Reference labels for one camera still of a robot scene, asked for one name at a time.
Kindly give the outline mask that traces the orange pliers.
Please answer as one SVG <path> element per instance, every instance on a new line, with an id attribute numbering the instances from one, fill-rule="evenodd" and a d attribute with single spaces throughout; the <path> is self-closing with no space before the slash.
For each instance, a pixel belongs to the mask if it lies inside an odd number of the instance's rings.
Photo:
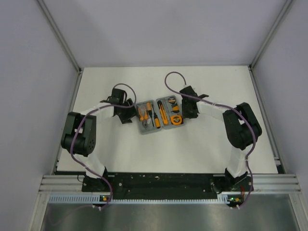
<path id="1" fill-rule="evenodd" d="M 141 125 L 144 129 L 148 129 L 151 122 L 148 111 L 149 110 L 146 104 L 141 104 L 138 106 L 139 120 L 141 121 Z"/>

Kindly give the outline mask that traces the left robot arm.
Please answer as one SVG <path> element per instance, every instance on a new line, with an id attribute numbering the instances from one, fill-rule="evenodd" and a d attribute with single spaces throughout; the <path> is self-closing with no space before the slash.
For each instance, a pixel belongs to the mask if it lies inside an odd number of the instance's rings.
<path id="1" fill-rule="evenodd" d="M 99 191 L 109 186 L 109 179 L 104 176 L 106 167 L 101 163 L 96 147 L 97 126 L 102 120 L 117 116 L 122 124 L 132 122 L 136 115 L 136 93 L 128 98 L 126 91 L 114 87 L 106 100 L 100 101 L 82 112 L 69 112 L 66 117 L 61 138 L 61 147 L 69 152 L 72 159 L 80 164 L 86 175 L 93 178 L 92 185 Z"/>

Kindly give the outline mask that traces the orange tape measure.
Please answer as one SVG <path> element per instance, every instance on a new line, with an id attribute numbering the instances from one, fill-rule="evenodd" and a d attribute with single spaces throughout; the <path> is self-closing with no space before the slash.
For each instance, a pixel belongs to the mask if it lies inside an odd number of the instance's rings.
<path id="1" fill-rule="evenodd" d="M 181 115 L 171 115 L 170 121 L 172 125 L 178 126 L 183 123 L 183 118 Z"/>

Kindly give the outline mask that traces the grey plastic tool case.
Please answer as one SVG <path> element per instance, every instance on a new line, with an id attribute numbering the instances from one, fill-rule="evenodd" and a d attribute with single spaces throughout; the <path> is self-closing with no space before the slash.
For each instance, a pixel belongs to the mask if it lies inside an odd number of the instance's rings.
<path id="1" fill-rule="evenodd" d="M 184 125 L 180 103 L 174 95 L 138 103 L 136 113 L 142 135 Z"/>

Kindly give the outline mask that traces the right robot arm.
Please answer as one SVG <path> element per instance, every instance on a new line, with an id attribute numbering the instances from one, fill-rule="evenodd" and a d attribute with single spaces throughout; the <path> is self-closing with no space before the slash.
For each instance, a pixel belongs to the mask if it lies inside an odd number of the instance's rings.
<path id="1" fill-rule="evenodd" d="M 251 108 L 244 102 L 231 108 L 220 103 L 210 103 L 198 96 L 191 86 L 180 90 L 182 96 L 182 116 L 184 118 L 197 118 L 200 114 L 209 115 L 224 123 L 227 139 L 230 142 L 231 155 L 226 167 L 224 179 L 229 190 L 237 190 L 242 185 L 242 178 L 248 172 L 247 156 L 252 151 L 247 151 L 249 146 L 254 149 L 256 142 L 262 134 L 262 128 Z"/>

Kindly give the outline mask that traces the orange utility knife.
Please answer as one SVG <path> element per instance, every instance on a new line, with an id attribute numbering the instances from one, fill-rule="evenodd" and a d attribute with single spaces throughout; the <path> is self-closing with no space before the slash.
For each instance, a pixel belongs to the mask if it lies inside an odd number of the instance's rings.
<path id="1" fill-rule="evenodd" d="M 160 114 L 161 114 L 161 118 L 163 120 L 163 124 L 164 125 L 168 125 L 168 118 L 167 118 L 167 114 L 166 111 L 164 109 L 163 103 L 161 101 L 157 102 L 159 110 L 160 110 Z"/>

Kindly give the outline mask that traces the clear voltage tester screwdriver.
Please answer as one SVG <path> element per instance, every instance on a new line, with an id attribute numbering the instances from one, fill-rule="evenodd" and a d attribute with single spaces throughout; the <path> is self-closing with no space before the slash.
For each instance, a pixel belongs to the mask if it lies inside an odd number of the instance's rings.
<path id="1" fill-rule="evenodd" d="M 167 102 L 166 102 L 166 99 L 163 99 L 163 103 L 164 103 L 164 106 L 167 108 Z"/>

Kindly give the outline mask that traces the orange black screwdriver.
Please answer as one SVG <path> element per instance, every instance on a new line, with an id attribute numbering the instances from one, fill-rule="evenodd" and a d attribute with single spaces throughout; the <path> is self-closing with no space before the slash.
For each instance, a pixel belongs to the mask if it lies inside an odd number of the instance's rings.
<path id="1" fill-rule="evenodd" d="M 153 124 L 151 103 L 150 103 L 150 102 L 147 102 L 147 103 L 146 103 L 146 107 L 147 107 L 147 112 L 148 112 L 148 117 L 149 117 L 149 118 L 147 119 L 148 124 L 149 124 L 150 122 L 152 122 L 152 124 Z"/>
<path id="2" fill-rule="evenodd" d="M 154 113 L 154 123 L 155 123 L 155 127 L 157 129 L 161 128 L 161 125 L 160 125 L 160 121 L 158 119 L 158 115 L 156 114 L 155 112 L 155 109 L 154 109 L 154 105 L 152 104 L 152 109 L 153 109 L 153 113 Z"/>

